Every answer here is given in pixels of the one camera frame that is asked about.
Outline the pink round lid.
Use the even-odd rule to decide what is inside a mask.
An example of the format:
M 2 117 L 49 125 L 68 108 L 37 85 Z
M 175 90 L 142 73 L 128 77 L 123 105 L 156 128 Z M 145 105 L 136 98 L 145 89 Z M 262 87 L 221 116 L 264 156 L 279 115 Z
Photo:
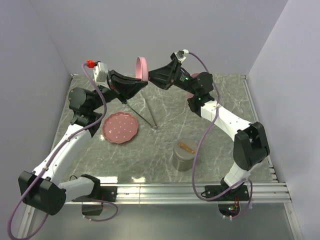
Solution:
M 143 82 L 147 82 L 149 79 L 148 64 L 144 57 L 138 56 L 136 59 L 135 77 Z

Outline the pink cylindrical container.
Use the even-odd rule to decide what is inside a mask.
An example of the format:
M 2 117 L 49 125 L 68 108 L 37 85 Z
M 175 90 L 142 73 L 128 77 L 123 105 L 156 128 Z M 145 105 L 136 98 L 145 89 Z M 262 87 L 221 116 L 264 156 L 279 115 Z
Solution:
M 200 85 L 199 85 L 199 80 L 198 80 L 198 75 L 200 73 L 199 72 L 196 72 L 196 73 L 193 73 L 190 75 L 190 82 L 187 84 L 187 93 L 186 93 L 186 96 L 185 96 L 185 99 L 190 99 L 194 96 L 194 94 L 198 94 L 198 91 L 200 89 Z

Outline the pink polka dot plate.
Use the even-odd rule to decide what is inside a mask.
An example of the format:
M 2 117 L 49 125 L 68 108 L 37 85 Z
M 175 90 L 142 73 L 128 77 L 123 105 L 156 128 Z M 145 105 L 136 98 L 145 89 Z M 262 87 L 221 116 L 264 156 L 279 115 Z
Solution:
M 110 114 L 101 129 L 103 137 L 110 143 L 123 144 L 138 133 L 139 123 L 131 113 L 119 111 Z

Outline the metal tongs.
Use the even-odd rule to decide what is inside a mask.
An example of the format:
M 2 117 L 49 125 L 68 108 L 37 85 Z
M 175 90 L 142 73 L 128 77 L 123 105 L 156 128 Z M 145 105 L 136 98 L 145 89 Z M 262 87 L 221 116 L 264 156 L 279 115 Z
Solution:
M 125 106 L 144 121 L 151 129 L 158 129 L 156 118 L 144 91 L 141 91 L 134 98 L 128 100 L 125 103 Z

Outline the grey round lid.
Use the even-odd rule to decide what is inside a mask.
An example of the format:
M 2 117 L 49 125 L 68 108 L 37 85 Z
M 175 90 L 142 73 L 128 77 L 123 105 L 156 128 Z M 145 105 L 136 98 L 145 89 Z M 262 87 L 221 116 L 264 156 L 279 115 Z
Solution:
M 173 155 L 180 161 L 192 161 L 197 150 L 196 142 L 191 138 L 179 139 L 173 147 Z

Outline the grey cylindrical container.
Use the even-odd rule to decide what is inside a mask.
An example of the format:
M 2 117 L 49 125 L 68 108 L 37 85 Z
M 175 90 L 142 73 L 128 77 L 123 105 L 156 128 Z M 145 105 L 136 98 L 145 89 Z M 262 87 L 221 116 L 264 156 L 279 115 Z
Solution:
M 193 167 L 194 156 L 187 158 L 179 158 L 177 156 L 173 156 L 172 165 L 179 172 L 186 172 Z

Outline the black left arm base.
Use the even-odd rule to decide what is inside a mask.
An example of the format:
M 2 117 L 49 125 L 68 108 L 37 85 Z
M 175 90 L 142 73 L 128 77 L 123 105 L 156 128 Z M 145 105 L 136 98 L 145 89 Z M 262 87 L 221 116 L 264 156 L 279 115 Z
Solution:
M 97 196 L 80 196 L 71 202 L 81 204 L 83 218 L 104 222 L 114 218 L 119 211 L 116 205 L 117 191 L 116 186 L 103 186 Z

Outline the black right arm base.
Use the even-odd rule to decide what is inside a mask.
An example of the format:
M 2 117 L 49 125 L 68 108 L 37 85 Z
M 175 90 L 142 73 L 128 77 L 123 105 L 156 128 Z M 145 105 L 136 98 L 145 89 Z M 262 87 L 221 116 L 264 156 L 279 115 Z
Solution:
M 252 189 L 241 184 L 217 197 L 218 194 L 221 194 L 226 189 L 227 187 L 222 185 L 206 185 L 201 196 L 207 202 L 211 198 L 214 198 L 213 201 L 219 202 L 218 210 L 223 217 L 237 218 L 249 208 L 252 201 Z

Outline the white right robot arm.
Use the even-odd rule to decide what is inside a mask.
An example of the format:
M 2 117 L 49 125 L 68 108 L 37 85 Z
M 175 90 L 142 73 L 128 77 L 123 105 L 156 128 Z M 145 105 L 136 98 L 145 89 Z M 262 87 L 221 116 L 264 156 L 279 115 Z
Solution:
M 251 123 L 233 114 L 220 104 L 219 98 L 211 96 L 217 85 L 208 69 L 196 76 L 191 76 L 182 62 L 189 54 L 181 50 L 171 55 L 169 64 L 149 71 L 148 80 L 160 89 L 178 87 L 192 94 L 188 98 L 190 110 L 199 117 L 210 121 L 210 126 L 217 126 L 233 141 L 233 165 L 221 180 L 220 193 L 226 200 L 238 195 L 238 187 L 248 180 L 251 171 L 270 154 L 270 147 L 262 123 Z

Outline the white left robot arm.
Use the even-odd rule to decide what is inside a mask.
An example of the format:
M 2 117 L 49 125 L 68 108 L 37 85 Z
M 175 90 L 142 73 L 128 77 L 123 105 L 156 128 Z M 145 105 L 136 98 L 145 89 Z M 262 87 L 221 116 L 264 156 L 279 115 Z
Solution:
M 97 113 L 96 109 L 115 99 L 127 103 L 147 86 L 148 79 L 147 73 L 132 78 L 112 70 L 106 77 L 108 86 L 95 85 L 94 90 L 73 88 L 68 94 L 73 118 L 64 137 L 39 166 L 32 172 L 23 171 L 18 178 L 22 202 L 53 216 L 66 202 L 77 198 L 100 200 L 101 181 L 98 178 L 83 174 L 68 182 L 61 179 L 78 152 L 98 131 L 105 114 Z

